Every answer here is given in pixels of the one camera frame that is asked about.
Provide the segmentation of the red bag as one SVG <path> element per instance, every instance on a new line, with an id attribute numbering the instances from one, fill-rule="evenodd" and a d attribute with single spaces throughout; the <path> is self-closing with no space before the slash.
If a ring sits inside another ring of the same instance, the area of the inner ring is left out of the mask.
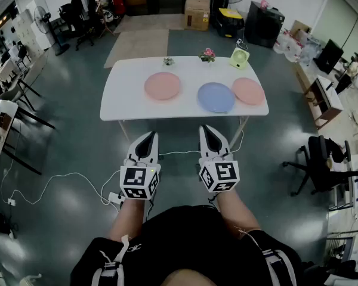
<path id="1" fill-rule="evenodd" d="M 126 6 L 123 0 L 112 0 L 114 5 L 115 15 L 124 15 L 126 13 Z"/>

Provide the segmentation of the person's left forearm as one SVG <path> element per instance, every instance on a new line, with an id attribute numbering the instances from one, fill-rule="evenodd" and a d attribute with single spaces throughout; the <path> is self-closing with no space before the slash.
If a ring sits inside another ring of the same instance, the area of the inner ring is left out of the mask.
<path id="1" fill-rule="evenodd" d="M 142 229 L 145 200 L 126 199 L 110 229 L 108 238 L 121 242 L 127 235 L 129 239 L 137 237 Z"/>

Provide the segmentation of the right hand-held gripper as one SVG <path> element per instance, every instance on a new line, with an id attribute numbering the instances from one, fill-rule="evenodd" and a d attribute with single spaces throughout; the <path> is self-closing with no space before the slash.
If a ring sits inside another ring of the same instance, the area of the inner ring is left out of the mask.
<path id="1" fill-rule="evenodd" d="M 240 181 L 238 162 L 229 142 L 210 125 L 199 127 L 199 179 L 210 193 L 232 190 Z"/>

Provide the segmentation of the person's right forearm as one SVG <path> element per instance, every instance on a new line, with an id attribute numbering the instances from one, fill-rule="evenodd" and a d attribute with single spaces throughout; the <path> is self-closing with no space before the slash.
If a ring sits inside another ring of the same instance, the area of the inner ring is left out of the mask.
<path id="1" fill-rule="evenodd" d="M 246 233 L 261 229 L 235 189 L 219 193 L 217 203 L 228 230 L 235 238 L 241 239 Z"/>

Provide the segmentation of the pile of plastic bags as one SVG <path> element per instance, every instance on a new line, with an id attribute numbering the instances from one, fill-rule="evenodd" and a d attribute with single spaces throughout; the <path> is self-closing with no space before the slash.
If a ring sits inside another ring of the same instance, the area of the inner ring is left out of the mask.
<path id="1" fill-rule="evenodd" d="M 284 54 L 288 61 L 301 64 L 309 64 L 318 54 L 319 48 L 320 42 L 300 29 L 295 33 L 282 30 L 273 46 L 275 53 Z"/>

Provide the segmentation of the grey chair with black legs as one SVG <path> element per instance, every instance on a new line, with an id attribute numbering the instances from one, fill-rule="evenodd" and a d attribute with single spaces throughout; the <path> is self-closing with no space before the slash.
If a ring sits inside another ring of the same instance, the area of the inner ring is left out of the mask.
<path id="1" fill-rule="evenodd" d="M 11 101 L 14 102 L 15 104 L 17 104 L 18 101 L 26 104 L 33 112 L 35 112 L 36 110 L 34 109 L 33 105 L 31 104 L 30 100 L 28 99 L 26 93 L 25 93 L 25 89 L 33 92 L 36 96 L 42 98 L 42 95 L 39 94 L 38 92 L 36 92 L 32 87 L 30 87 L 22 78 L 18 78 L 16 81 L 16 84 L 11 88 L 8 89 L 7 91 L 3 92 L 2 94 L 0 94 L 0 100 L 6 100 L 6 101 Z M 24 115 L 27 116 L 35 121 L 37 121 L 38 123 L 48 126 L 49 128 L 55 129 L 55 127 L 42 120 L 41 118 L 37 117 L 36 115 L 32 114 L 31 112 L 21 108 L 20 106 L 17 109 L 16 112 L 17 115 Z"/>

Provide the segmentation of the blue plate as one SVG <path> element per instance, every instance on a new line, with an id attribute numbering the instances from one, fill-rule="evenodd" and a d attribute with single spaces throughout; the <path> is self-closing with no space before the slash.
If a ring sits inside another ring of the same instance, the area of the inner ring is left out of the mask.
<path id="1" fill-rule="evenodd" d="M 222 83 L 209 82 L 203 84 L 197 92 L 199 105 L 213 113 L 228 113 L 235 104 L 235 95 L 229 87 Z"/>

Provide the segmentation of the white floor power strip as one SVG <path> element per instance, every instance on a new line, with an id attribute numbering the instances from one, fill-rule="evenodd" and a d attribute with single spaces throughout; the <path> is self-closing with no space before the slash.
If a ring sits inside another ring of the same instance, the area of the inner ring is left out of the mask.
<path id="1" fill-rule="evenodd" d="M 113 204 L 121 205 L 125 201 L 125 197 L 115 192 L 110 192 L 108 201 Z"/>

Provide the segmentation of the white table leg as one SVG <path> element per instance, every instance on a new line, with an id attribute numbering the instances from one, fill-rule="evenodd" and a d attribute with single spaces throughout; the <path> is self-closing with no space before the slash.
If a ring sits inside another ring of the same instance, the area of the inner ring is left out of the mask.
<path id="1" fill-rule="evenodd" d="M 122 129 L 122 132 L 123 132 L 123 134 L 124 134 L 126 140 L 129 142 L 130 140 L 129 140 L 128 132 L 127 132 L 127 130 L 126 130 L 126 127 L 125 127 L 125 125 L 124 125 L 124 122 L 125 122 L 124 120 L 119 120 L 119 121 L 118 121 L 119 126 L 120 126 L 120 128 Z"/>
<path id="2" fill-rule="evenodd" d="M 236 144 L 238 138 L 243 134 L 243 129 L 249 120 L 249 116 L 239 116 L 239 126 L 236 129 L 236 132 L 234 136 L 232 137 L 232 140 L 229 143 L 230 149 L 233 148 L 233 146 Z"/>

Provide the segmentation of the wooden side table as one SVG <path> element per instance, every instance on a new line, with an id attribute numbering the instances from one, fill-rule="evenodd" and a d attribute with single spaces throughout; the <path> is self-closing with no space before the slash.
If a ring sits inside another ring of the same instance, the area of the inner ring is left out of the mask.
<path id="1" fill-rule="evenodd" d="M 304 93 L 310 107 L 317 130 L 338 116 L 344 107 L 329 79 L 317 75 L 317 78 Z"/>

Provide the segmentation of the pink plate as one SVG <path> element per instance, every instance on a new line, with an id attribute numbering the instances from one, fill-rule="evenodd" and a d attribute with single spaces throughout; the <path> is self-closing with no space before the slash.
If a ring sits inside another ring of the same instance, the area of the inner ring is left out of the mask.
<path id="1" fill-rule="evenodd" d="M 175 97 L 181 89 L 181 80 L 170 72 L 151 75 L 144 83 L 146 94 L 154 100 L 164 101 Z"/>
<path id="2" fill-rule="evenodd" d="M 232 91 L 241 102 L 247 105 L 261 105 L 265 100 L 261 85 L 247 77 L 236 79 L 232 84 Z"/>

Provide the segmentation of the clothes rack with coats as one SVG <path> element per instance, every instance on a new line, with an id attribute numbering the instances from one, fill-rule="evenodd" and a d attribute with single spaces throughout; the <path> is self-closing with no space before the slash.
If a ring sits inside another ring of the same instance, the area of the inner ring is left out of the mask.
<path id="1" fill-rule="evenodd" d="M 108 10 L 109 0 L 71 0 L 73 8 L 73 26 L 78 32 L 76 49 L 88 41 L 91 46 L 94 42 L 92 37 L 103 36 L 110 32 L 105 12 Z"/>

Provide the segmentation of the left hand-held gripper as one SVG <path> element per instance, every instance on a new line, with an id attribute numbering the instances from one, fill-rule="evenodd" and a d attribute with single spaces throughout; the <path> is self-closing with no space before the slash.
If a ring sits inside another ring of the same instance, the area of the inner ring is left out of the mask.
<path id="1" fill-rule="evenodd" d="M 160 182 L 158 156 L 159 135 L 155 131 L 145 133 L 130 145 L 120 168 L 120 188 L 126 198 L 152 199 Z"/>

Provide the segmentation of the pink potted flower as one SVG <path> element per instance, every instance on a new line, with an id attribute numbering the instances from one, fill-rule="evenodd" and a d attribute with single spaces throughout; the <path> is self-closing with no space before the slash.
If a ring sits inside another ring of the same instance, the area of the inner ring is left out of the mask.
<path id="1" fill-rule="evenodd" d="M 204 52 L 199 54 L 199 58 L 202 62 L 211 63 L 215 61 L 215 53 L 211 48 L 207 48 Z"/>

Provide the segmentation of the black box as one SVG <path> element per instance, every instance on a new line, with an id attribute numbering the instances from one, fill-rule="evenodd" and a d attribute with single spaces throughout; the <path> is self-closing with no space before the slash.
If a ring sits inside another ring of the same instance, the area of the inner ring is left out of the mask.
<path id="1" fill-rule="evenodd" d="M 322 52 L 313 58 L 313 61 L 320 71 L 329 74 L 342 57 L 343 52 L 342 48 L 330 39 L 322 49 Z"/>

